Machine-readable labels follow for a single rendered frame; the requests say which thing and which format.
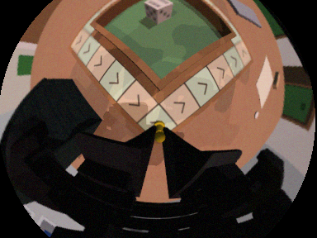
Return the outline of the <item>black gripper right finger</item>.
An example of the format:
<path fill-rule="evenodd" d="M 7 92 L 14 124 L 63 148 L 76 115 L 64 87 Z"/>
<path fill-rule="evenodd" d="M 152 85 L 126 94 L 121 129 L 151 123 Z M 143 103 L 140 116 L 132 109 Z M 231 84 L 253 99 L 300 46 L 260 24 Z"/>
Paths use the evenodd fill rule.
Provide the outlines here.
<path fill-rule="evenodd" d="M 208 168 L 238 162 L 242 150 L 199 151 L 181 136 L 164 127 L 162 142 L 165 173 L 168 179 L 168 198 L 181 198 L 188 186 L 192 185 Z"/>

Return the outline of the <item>white die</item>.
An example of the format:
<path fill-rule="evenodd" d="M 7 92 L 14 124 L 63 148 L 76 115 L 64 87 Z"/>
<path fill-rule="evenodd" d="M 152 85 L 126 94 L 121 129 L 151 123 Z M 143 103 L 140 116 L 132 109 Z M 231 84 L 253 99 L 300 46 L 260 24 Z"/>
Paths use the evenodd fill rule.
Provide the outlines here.
<path fill-rule="evenodd" d="M 173 4 L 169 0 L 149 0 L 144 1 L 145 16 L 152 22 L 162 23 L 172 17 Z"/>

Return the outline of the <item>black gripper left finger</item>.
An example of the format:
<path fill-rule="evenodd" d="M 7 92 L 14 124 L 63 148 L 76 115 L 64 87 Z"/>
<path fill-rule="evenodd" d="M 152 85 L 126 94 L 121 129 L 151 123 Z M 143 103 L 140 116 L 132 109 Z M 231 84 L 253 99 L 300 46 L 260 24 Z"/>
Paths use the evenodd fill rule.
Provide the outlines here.
<path fill-rule="evenodd" d="M 157 126 L 151 126 L 127 142 L 107 139 L 105 136 L 96 136 L 85 131 L 77 132 L 75 139 L 84 159 L 131 173 L 135 196 L 139 198 L 145 173 L 148 171 L 156 130 Z"/>

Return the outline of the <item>yellow game pawn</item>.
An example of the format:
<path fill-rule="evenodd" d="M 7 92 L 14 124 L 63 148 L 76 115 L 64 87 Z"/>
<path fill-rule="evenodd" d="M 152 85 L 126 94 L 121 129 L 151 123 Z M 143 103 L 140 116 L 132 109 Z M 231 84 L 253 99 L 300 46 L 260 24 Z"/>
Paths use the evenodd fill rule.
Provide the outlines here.
<path fill-rule="evenodd" d="M 165 139 L 165 135 L 163 133 L 165 123 L 164 123 L 164 121 L 158 120 L 154 123 L 154 125 L 158 127 L 158 130 L 156 130 L 155 140 L 158 143 L 161 143 Z"/>

